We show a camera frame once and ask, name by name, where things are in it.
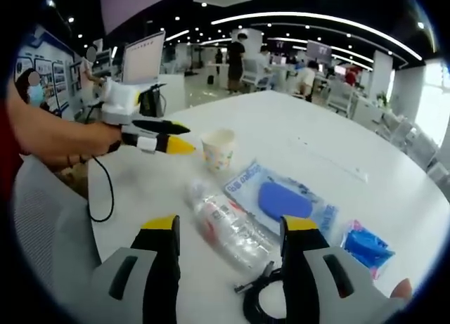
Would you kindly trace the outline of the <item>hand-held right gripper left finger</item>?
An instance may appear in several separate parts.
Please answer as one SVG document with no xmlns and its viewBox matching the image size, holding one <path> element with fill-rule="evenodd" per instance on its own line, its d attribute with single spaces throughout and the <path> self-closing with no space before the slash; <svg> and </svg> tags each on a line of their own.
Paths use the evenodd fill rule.
<svg viewBox="0 0 450 324">
<path fill-rule="evenodd" d="M 179 255 L 179 216 L 146 222 L 94 271 L 89 322 L 175 323 Z"/>
</svg>

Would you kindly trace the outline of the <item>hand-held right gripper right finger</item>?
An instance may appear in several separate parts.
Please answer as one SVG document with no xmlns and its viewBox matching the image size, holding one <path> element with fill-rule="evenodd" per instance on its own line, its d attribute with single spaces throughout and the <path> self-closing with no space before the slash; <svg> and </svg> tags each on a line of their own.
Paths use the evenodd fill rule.
<svg viewBox="0 0 450 324">
<path fill-rule="evenodd" d="M 411 300 L 386 297 L 369 270 L 311 219 L 281 217 L 287 323 L 390 323 Z"/>
</svg>

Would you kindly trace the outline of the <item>person's left hand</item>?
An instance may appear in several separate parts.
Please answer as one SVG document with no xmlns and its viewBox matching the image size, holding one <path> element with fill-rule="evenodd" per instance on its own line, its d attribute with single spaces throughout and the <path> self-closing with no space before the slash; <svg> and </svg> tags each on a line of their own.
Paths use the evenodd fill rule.
<svg viewBox="0 0 450 324">
<path fill-rule="evenodd" d="M 121 141 L 122 132 L 117 126 L 102 122 L 67 122 L 64 123 L 55 154 L 99 156 L 107 154 L 113 145 Z"/>
</svg>

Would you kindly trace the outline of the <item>person's right hand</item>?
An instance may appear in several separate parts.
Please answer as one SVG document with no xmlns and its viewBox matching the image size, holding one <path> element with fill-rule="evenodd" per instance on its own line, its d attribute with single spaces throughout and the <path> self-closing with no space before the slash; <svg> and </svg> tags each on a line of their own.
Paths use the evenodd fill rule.
<svg viewBox="0 0 450 324">
<path fill-rule="evenodd" d="M 397 286 L 391 292 L 391 298 L 402 298 L 405 300 L 410 300 L 412 298 L 412 287 L 411 281 L 408 278 L 403 279 L 397 284 Z"/>
</svg>

